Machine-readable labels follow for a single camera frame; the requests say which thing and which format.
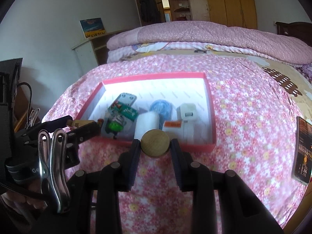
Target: person's hand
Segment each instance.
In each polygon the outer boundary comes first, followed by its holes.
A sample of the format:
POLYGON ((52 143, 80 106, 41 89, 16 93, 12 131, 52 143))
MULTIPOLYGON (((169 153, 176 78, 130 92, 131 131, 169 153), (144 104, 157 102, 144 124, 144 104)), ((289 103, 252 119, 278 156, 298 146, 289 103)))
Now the person's hand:
MULTIPOLYGON (((39 192, 41 193, 40 189, 40 180, 34 180, 29 186, 28 190, 33 192, 39 192)), ((32 205, 35 209, 44 209, 45 208, 45 202, 39 201, 36 199, 32 199, 23 195, 20 195, 18 193, 7 191, 6 193, 1 195, 3 201, 12 209, 14 209, 16 212, 20 213, 19 210, 15 207, 14 202, 18 203, 28 203, 29 205, 32 205)))

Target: pink quilt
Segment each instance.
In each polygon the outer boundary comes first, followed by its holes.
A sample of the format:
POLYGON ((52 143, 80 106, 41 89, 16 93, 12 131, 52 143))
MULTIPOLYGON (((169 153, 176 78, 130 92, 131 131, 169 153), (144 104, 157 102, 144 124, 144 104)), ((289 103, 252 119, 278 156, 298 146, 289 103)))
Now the pink quilt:
POLYGON ((174 21, 139 27, 112 37, 107 47, 112 51, 135 44, 174 41, 248 48, 288 63, 312 63, 312 47, 297 38, 206 21, 174 21))
MULTIPOLYGON (((102 80, 171 71, 204 72, 212 91, 216 148, 194 153, 193 159, 211 170, 235 170, 284 227, 306 189, 291 179, 300 110, 273 78, 246 58, 160 54, 102 65, 70 86, 44 121, 75 118, 102 80)), ((101 170, 125 150, 100 137, 91 139, 80 146, 81 163, 67 170, 67 177, 79 169, 101 170)), ((132 190, 120 193, 124 233, 190 233, 191 196, 179 191, 170 154, 160 159, 142 154, 132 190)))

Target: metal spring clamp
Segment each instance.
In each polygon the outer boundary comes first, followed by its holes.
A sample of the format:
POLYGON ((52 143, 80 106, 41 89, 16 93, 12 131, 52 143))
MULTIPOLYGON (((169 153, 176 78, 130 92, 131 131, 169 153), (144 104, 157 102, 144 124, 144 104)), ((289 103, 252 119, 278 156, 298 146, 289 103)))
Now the metal spring clamp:
POLYGON ((52 141, 46 130, 38 134, 41 192, 51 196, 57 213, 68 211, 71 199, 64 168, 66 145, 67 134, 62 129, 55 130, 52 141))
POLYGON ((28 120, 28 126, 27 129, 35 125, 35 121, 38 118, 40 112, 40 108, 37 108, 36 110, 32 110, 30 115, 29 115, 29 120, 28 120))

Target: pink box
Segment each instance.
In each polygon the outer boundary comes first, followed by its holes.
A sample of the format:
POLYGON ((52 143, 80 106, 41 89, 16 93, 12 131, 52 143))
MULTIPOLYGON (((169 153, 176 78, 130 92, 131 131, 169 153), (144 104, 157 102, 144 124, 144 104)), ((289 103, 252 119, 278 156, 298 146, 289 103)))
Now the pink box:
MULTIPOLYGON (((196 134, 199 134, 199 138, 196 141, 200 142, 200 144, 187 145, 180 143, 181 148, 187 152, 213 151, 216 145, 215 112, 210 86, 205 73, 174 72, 104 80, 93 91, 76 119, 99 119, 100 114, 105 112, 107 107, 122 92, 139 95, 137 105, 140 108, 141 106, 148 107, 149 102, 157 98, 166 99, 173 103, 175 107, 182 103, 195 103, 198 109, 199 120, 194 127, 198 127, 196 134)), ((107 141, 107 143, 119 146, 131 145, 131 141, 114 140, 105 137, 102 137, 102 139, 107 141)))

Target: book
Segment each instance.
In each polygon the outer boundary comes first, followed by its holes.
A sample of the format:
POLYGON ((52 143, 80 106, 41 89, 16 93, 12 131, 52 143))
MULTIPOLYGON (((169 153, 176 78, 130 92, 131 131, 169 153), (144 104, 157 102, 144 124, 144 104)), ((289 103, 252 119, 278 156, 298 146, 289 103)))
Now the book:
POLYGON ((80 20, 80 24, 86 39, 102 35, 106 32, 101 18, 80 20))
POLYGON ((310 182, 312 171, 312 125, 297 117, 296 149, 291 176, 304 185, 310 182))

